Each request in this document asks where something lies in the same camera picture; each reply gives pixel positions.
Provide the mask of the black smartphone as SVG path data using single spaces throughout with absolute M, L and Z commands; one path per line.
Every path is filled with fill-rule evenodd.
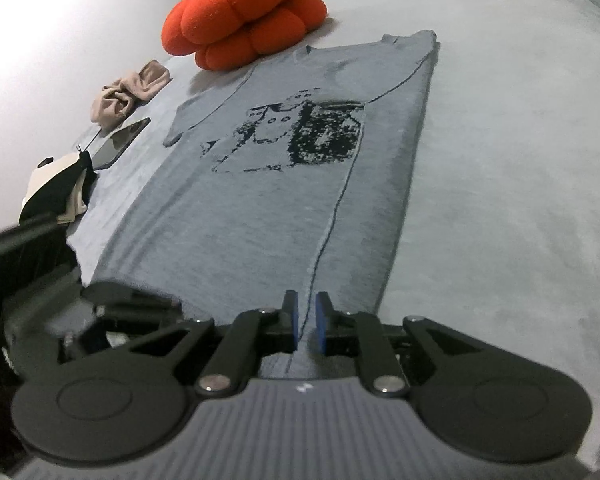
M 100 171 L 110 168 L 150 122 L 149 117 L 133 122 L 131 125 L 111 133 L 96 148 L 88 148 L 87 153 L 91 156 L 93 169 Z

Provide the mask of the black white sleeve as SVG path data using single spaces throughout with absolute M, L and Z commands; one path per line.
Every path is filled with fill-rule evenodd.
M 19 222 L 41 216 L 54 216 L 58 224 L 75 222 L 87 211 L 95 179 L 87 151 L 46 157 L 31 174 Z

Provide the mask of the light grey bed sheet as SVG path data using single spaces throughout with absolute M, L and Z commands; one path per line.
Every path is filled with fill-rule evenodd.
M 600 10 L 588 0 L 325 0 L 320 48 L 440 48 L 380 315 L 420 314 L 562 370 L 600 469 Z

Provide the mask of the orange pumpkin plush cushion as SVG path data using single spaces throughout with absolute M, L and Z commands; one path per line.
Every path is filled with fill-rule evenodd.
M 326 18 L 323 0 L 181 0 L 161 43 L 174 56 L 193 55 L 203 70 L 227 72 L 298 44 Z

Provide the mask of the beige crumpled cloth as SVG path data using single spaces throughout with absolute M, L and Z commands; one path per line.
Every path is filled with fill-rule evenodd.
M 151 60 L 138 72 L 128 73 L 100 89 L 91 106 L 91 122 L 99 125 L 103 132 L 114 131 L 170 81 L 166 66 Z

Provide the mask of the grey knit sweater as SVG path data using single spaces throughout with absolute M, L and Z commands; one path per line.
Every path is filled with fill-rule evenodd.
M 171 117 L 157 167 L 119 162 L 71 235 L 86 278 L 181 300 L 221 324 L 299 295 L 299 344 L 268 377 L 346 376 L 323 356 L 315 297 L 375 313 L 404 221 L 429 83 L 430 30 L 308 44 L 221 78 Z

